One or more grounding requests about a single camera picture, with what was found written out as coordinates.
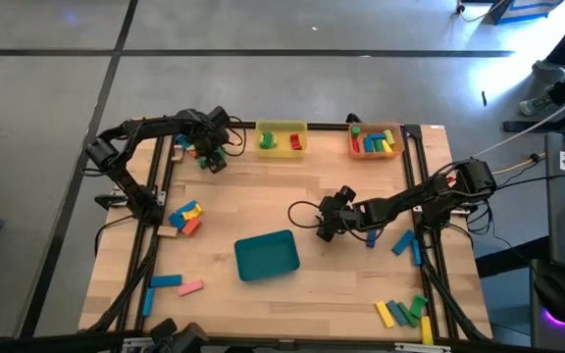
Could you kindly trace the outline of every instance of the gray floor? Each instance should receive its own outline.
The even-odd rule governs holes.
[[[0,48],[112,49],[127,6],[125,0],[0,1]],[[533,75],[531,63],[565,32],[565,3],[546,20],[505,26],[465,24],[450,17],[453,7],[450,0],[141,1],[127,49],[517,53],[487,59],[127,57],[117,69],[100,129],[129,117],[216,105],[246,120],[342,122],[355,112],[367,122],[446,125],[453,157],[471,156],[507,137],[500,122],[520,119],[518,102],[554,82]],[[468,15],[485,10],[468,7]],[[108,62],[0,58],[0,217],[7,221],[0,230],[0,335],[13,334],[17,326]],[[542,149],[542,136],[529,135],[485,159],[500,169]],[[525,176],[542,174],[535,168]],[[83,182],[38,334],[77,329],[93,266],[92,239],[105,217],[93,196],[110,187],[103,178]],[[545,217],[544,193],[543,183],[498,192],[491,201],[496,234],[512,244],[545,235],[545,224],[536,222]],[[476,238],[479,256],[503,248],[489,235]],[[508,285],[521,287],[520,295],[505,293]],[[526,273],[489,278],[483,286],[491,319],[528,333],[528,316],[516,314],[524,314],[529,301]]]

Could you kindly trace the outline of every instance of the white cable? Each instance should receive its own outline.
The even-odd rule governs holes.
[[[474,155],[474,156],[472,156],[472,157],[479,157],[479,156],[481,156],[482,154],[487,153],[487,152],[491,151],[492,149],[494,149],[494,148],[496,148],[496,147],[502,146],[503,144],[505,144],[505,143],[511,141],[511,140],[514,139],[514,138],[518,138],[518,137],[524,135],[525,133],[527,133],[527,132],[533,130],[534,128],[536,128],[536,127],[538,127],[538,126],[541,126],[542,124],[544,124],[544,123],[548,122],[549,120],[555,118],[556,116],[559,115],[559,113],[561,113],[561,112],[563,112],[563,111],[565,111],[565,104],[564,104],[557,112],[551,114],[550,116],[548,116],[548,118],[542,120],[541,122],[535,124],[534,126],[531,126],[531,127],[527,128],[526,130],[524,130],[524,131],[522,131],[522,132],[520,132],[520,133],[516,133],[515,135],[513,135],[513,136],[511,136],[511,137],[509,137],[509,138],[507,138],[507,139],[504,139],[504,140],[502,140],[502,141],[496,143],[495,145],[493,145],[493,146],[491,146],[491,147],[489,147],[489,148],[487,148],[487,149],[485,149],[485,150],[483,150],[483,151],[477,153],[476,155]]]

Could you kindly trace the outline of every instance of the teal tray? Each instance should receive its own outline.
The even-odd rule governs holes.
[[[234,254],[239,278],[243,281],[286,274],[300,267],[291,230],[238,240]]]

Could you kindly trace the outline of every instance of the wooden tabletop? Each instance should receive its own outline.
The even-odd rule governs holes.
[[[443,126],[422,126],[429,171],[451,161]],[[327,243],[314,229],[293,226],[288,206],[297,200],[320,202],[342,185],[357,192],[355,201],[389,197],[406,187],[402,157],[393,160],[356,161],[348,156],[346,132],[309,131],[308,150],[301,160],[260,159],[254,150],[252,130],[241,157],[228,157],[228,166],[216,175],[200,170],[188,156],[176,164],[168,195],[167,216],[190,200],[203,208],[202,226],[194,237],[179,235],[160,243],[155,276],[182,275],[183,281],[204,280],[204,289],[184,297],[174,287],[156,290],[150,329],[167,318],[179,328],[200,324],[211,336],[311,338],[311,339],[420,339],[418,328],[385,328],[375,303],[393,299],[407,306],[423,294],[420,270],[409,251],[400,256],[391,246],[412,228],[409,212],[385,228],[374,249],[352,236],[336,235]],[[163,155],[169,151],[165,138]],[[411,142],[416,181],[419,180],[415,147]],[[128,169],[144,183],[154,141],[143,141]],[[164,173],[161,157],[158,184]],[[107,222],[128,214],[112,209]],[[298,206],[296,222],[316,222],[316,210]],[[455,224],[464,220],[453,217]],[[136,221],[104,230],[99,254],[79,321],[80,328],[94,324],[122,289],[128,268]],[[300,268],[294,273],[256,282],[243,282],[237,274],[233,245],[237,240],[281,229],[293,232]],[[488,314],[470,240],[452,228],[442,231],[442,244],[452,294],[468,317],[491,336]],[[133,295],[128,327],[133,325]],[[436,294],[440,332],[446,336],[441,300]]]

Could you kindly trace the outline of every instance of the blue block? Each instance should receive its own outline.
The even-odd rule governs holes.
[[[377,139],[386,139],[384,133],[369,133],[368,137],[370,137],[373,141]]]
[[[404,314],[402,314],[402,311],[400,310],[396,302],[394,302],[393,300],[389,300],[387,302],[387,308],[391,311],[391,314],[396,318],[400,326],[409,325],[407,318],[405,318]]]
[[[418,244],[418,240],[411,240],[411,251],[413,251],[413,265],[421,266],[422,257],[420,256],[420,245]]]
[[[182,216],[182,212],[180,212],[180,210],[173,212],[172,215],[169,216],[169,222],[172,224],[172,226],[180,230],[182,230],[184,226],[186,226],[186,221],[184,220],[184,217]]]
[[[158,288],[162,286],[172,286],[181,285],[182,276],[181,275],[171,275],[171,276],[154,276],[149,283],[152,288]]]
[[[363,148],[366,152],[374,152],[374,144],[372,143],[372,138],[364,137],[363,138]]]
[[[406,249],[407,246],[409,246],[409,244],[411,244],[411,240],[413,240],[413,236],[414,236],[413,231],[407,230],[402,235],[400,240],[398,240],[398,242],[395,245],[393,245],[393,247],[391,248],[391,251],[393,251],[396,255],[402,254],[404,249]]]
[[[154,302],[154,288],[147,288],[145,292],[145,304],[143,305],[143,317],[147,318],[152,314],[152,303]]]
[[[183,149],[186,149],[186,147],[191,145],[191,143],[188,141],[188,138],[181,133],[176,136],[176,143],[182,146]]]
[[[369,248],[374,248],[374,245],[377,242],[377,231],[376,230],[368,231],[368,238],[366,240],[367,241],[365,242],[365,246]]]

